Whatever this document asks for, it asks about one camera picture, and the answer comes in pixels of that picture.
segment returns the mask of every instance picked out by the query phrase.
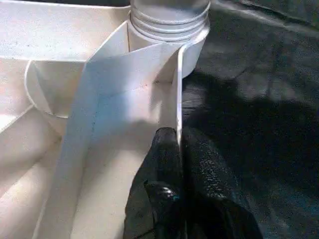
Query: curved plastic edge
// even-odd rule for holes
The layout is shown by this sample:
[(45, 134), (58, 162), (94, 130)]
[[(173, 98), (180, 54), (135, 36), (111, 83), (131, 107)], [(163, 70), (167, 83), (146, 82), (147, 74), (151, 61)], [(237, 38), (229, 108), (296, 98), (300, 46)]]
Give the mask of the curved plastic edge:
[(175, 72), (177, 76), (175, 76), (175, 78), (177, 80), (176, 137), (179, 147), (181, 147), (182, 136), (182, 80), (195, 69), (205, 39), (209, 34), (209, 30), (210, 22), (209, 19), (207, 19), (201, 33), (195, 39), (183, 45), (178, 52), (177, 70)]

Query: plastic compartment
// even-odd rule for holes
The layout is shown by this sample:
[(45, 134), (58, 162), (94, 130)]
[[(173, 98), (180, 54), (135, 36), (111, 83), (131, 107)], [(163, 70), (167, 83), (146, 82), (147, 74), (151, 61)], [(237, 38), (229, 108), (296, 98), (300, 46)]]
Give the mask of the plastic compartment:
[[(27, 107), (17, 107), (0, 133), (0, 147), (9, 146), (0, 163), (11, 168), (16, 161), (18, 172), (0, 197), (0, 238), (121, 238), (131, 181), (155, 131), (171, 126), (180, 139), (181, 80), (194, 68), (209, 25), (191, 42), (170, 45), (121, 24), (129, 8), (2, 4), (3, 22), (13, 15), (23, 22), (0, 24), (0, 33), (11, 34), (0, 34), (0, 55), (13, 58), (7, 72), (19, 72), (14, 88)], [(66, 82), (72, 90), (60, 97)], [(76, 84), (71, 108), (60, 104), (72, 101)]]
[(23, 83), (28, 62), (85, 62), (130, 7), (0, 4), (0, 238), (31, 239), (61, 152), (63, 131), (54, 126), (63, 129), (66, 119), (44, 114), (29, 100)]
[(32, 104), (61, 135), (69, 116), (84, 62), (30, 61), (24, 86)]
[(208, 31), (209, 24), (181, 48), (155, 43), (129, 51), (124, 22), (90, 58), (37, 238), (122, 237), (132, 179), (155, 131), (173, 127), (180, 140), (181, 80), (195, 67)]

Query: white plastic tray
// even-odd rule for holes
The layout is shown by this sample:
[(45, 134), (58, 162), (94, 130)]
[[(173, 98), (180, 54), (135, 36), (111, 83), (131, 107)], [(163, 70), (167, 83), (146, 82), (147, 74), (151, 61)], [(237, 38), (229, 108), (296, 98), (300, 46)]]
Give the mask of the white plastic tray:
[(166, 44), (134, 32), (129, 7), (0, 7), (0, 84), (10, 90), (0, 92), (0, 238), (121, 238), (155, 131), (174, 127), (180, 141), (181, 80), (209, 24)]

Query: white cylinder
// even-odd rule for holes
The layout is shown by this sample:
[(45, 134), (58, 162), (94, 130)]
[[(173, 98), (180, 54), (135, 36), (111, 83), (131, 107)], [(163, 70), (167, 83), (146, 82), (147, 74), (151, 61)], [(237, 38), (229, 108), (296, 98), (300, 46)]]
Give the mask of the white cylinder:
[(131, 22), (155, 40), (179, 42), (204, 28), (210, 0), (131, 0)]

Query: gloved hand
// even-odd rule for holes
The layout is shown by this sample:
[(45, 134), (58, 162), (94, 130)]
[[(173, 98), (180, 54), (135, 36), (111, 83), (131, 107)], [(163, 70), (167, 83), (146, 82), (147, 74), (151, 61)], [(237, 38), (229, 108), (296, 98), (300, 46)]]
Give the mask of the gloved hand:
[(181, 160), (172, 128), (156, 132), (132, 183), (123, 238), (262, 238), (235, 176), (213, 142), (185, 128), (182, 153)]

